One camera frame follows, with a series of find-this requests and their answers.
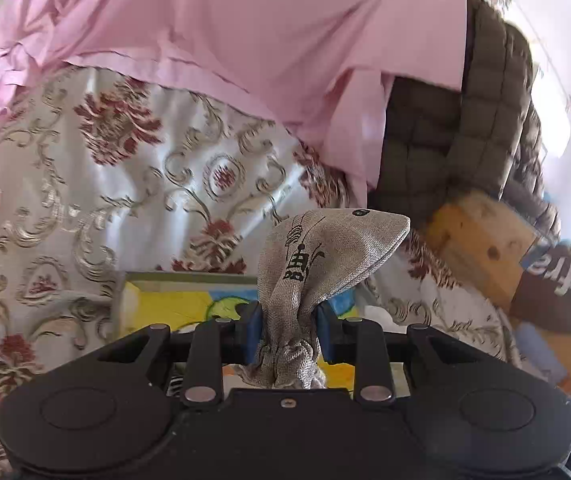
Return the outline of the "grey linen drawstring pouch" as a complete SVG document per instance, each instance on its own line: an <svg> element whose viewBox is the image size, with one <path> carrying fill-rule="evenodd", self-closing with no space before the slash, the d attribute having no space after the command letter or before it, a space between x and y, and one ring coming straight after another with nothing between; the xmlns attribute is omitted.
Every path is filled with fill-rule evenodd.
<svg viewBox="0 0 571 480"><path fill-rule="evenodd" d="M236 368L244 382L325 388L315 307L379 270L409 230L403 214L363 208L311 209L273 228L257 274L264 329L253 363Z"/></svg>

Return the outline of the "grey tray with cartoon drawing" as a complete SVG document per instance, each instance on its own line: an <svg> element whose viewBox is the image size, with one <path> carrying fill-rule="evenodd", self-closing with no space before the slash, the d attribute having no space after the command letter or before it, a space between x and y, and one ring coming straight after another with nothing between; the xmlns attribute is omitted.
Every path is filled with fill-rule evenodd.
<svg viewBox="0 0 571 480"><path fill-rule="evenodd" d="M211 318L238 320L238 307L258 299L256 278L243 275L204 273L126 273L114 300L113 318L124 337L151 324L167 324L172 332L189 333ZM367 318L384 330L404 334L382 309L359 306L354 289L329 300L339 318ZM346 388L353 393L355 368L349 364L328 364L319 358L329 388ZM391 364L397 396L410 396L403 364ZM233 366L222 368L224 393L234 388L253 388Z"/></svg>

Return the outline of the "floral satin bedspread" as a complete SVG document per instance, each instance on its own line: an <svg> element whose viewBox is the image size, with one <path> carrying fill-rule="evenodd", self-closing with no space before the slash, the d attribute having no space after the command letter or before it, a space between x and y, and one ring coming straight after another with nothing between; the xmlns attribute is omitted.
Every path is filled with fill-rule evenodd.
<svg viewBox="0 0 571 480"><path fill-rule="evenodd" d="M253 276L277 224L348 206L343 172L275 122L110 70L60 70L0 129L0 401L116 334L119 274Z"/></svg>

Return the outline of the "brown quilted down jacket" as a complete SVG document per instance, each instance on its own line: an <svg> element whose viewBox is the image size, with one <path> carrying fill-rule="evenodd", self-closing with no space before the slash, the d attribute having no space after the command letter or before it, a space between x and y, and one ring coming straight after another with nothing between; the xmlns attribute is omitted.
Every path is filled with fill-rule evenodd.
<svg viewBox="0 0 571 480"><path fill-rule="evenodd" d="M484 0L468 0L462 87L395 80L369 206L421 224L450 198L479 190L559 238L560 214L546 200L539 160L534 80L524 35Z"/></svg>

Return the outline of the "pink hanging sheet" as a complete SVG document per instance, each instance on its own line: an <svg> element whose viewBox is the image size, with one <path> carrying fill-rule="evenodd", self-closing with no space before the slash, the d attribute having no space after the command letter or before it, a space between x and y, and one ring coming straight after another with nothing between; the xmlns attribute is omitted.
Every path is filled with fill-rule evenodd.
<svg viewBox="0 0 571 480"><path fill-rule="evenodd" d="M0 123L61 63L108 68L273 119L346 174L380 174L397 77L459 89L467 0L4 0Z"/></svg>

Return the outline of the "wooden bed frame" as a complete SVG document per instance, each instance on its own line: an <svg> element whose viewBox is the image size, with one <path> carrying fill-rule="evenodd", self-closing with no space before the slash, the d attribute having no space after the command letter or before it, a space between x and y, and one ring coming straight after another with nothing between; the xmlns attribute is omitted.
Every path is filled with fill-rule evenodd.
<svg viewBox="0 0 571 480"><path fill-rule="evenodd" d="M445 203L421 233L459 280L510 312L523 274L521 259L539 239L529 223L505 203L473 191ZM565 368L561 386L571 393L571 335L539 333Z"/></svg>

